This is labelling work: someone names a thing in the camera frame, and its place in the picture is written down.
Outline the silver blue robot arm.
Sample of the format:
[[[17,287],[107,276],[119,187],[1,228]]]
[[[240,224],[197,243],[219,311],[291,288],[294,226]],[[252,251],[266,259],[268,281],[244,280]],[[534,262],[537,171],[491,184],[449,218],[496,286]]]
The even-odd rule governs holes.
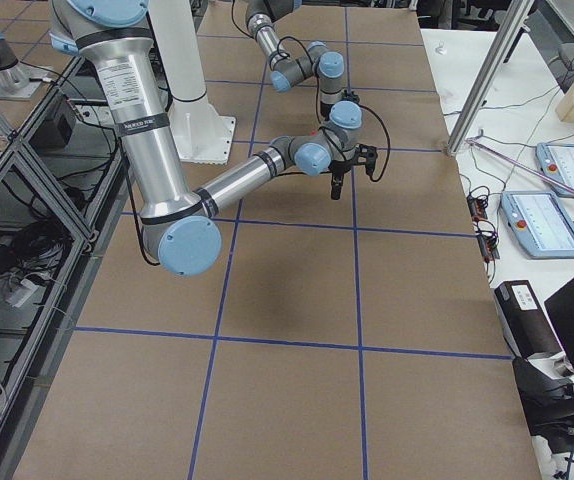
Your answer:
[[[185,1],[54,1],[54,48],[90,61],[126,150],[144,205],[144,250],[166,270],[193,276],[216,261],[219,210],[291,167],[309,176],[330,173],[338,198],[356,164],[360,107],[344,92],[341,54],[321,42],[291,57],[275,32],[295,1],[252,1],[245,28],[259,45],[273,87],[285,92],[315,78],[322,124],[310,136],[282,136],[245,162],[191,188],[184,161],[224,162],[235,121],[210,104],[191,9]]]
[[[332,107],[343,99],[346,85],[345,60],[341,53],[325,43],[313,41],[307,46],[292,36],[279,38],[275,23],[293,13],[301,1],[249,1],[245,13],[248,35],[266,57],[274,89],[287,92],[315,78],[318,88],[319,115],[328,120]]]

